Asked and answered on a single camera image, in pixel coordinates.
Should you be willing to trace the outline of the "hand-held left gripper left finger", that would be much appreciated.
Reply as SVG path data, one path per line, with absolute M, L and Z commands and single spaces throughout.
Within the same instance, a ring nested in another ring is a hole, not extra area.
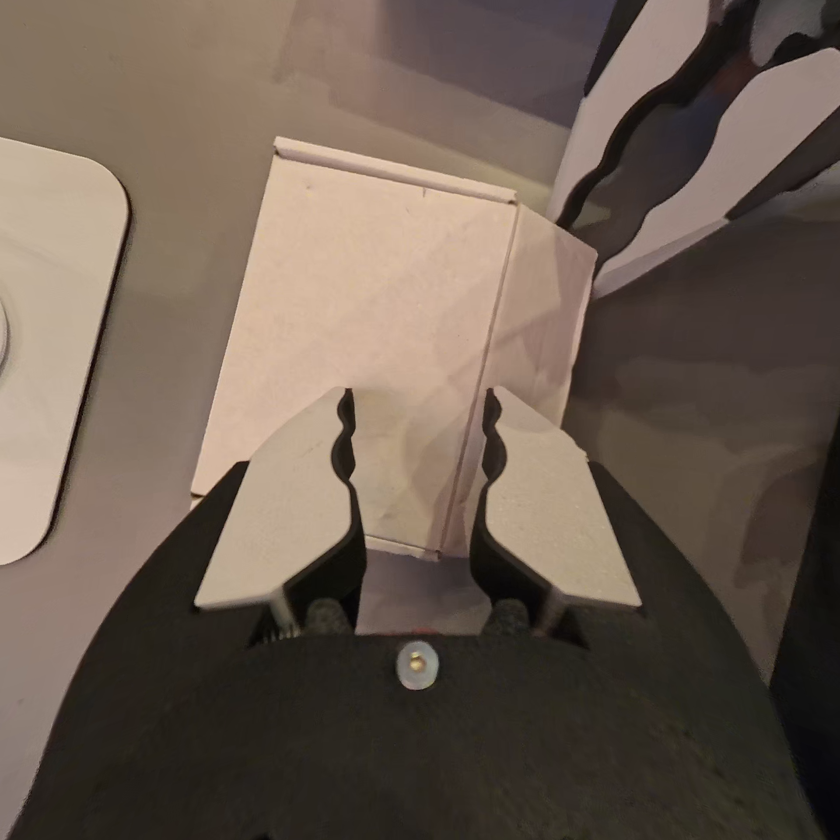
M 194 596 L 203 613 L 263 606 L 280 634 L 354 634 L 366 548 L 354 394 L 334 387 L 251 456 Z

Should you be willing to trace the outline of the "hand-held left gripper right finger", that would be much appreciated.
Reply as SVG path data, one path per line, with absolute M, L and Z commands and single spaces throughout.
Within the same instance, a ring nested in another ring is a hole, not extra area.
M 585 452 L 508 389 L 487 390 L 469 569 L 501 623 L 550 635 L 573 606 L 636 613 L 643 599 Z

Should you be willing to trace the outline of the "white cardboard box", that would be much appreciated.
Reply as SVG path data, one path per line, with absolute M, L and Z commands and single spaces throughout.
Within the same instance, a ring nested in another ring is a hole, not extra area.
M 502 386 L 561 425 L 596 252 L 515 191 L 277 137 L 192 492 L 353 392 L 369 543 L 465 558 Z

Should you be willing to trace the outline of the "person's dark clothing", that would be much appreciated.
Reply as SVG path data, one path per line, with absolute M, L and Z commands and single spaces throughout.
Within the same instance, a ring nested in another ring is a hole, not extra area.
M 839 838 L 839 427 L 827 450 L 770 693 L 806 798 Z

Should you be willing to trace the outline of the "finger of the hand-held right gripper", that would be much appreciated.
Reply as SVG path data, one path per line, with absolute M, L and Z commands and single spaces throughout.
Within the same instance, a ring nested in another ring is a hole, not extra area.
M 838 49 L 820 49 L 753 78 L 723 113 L 696 173 L 605 262 L 592 297 L 614 293 L 725 226 L 728 212 L 838 109 L 838 89 Z
M 684 107 L 749 42 L 755 2 L 616 2 L 566 143 L 550 220 L 571 228 L 658 107 Z

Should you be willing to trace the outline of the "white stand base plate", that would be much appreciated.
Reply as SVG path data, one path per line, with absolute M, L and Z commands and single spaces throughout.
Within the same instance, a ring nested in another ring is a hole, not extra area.
M 1 140 L 1 291 L 13 310 L 1 377 L 1 563 L 51 527 L 109 306 L 130 201 L 88 158 Z

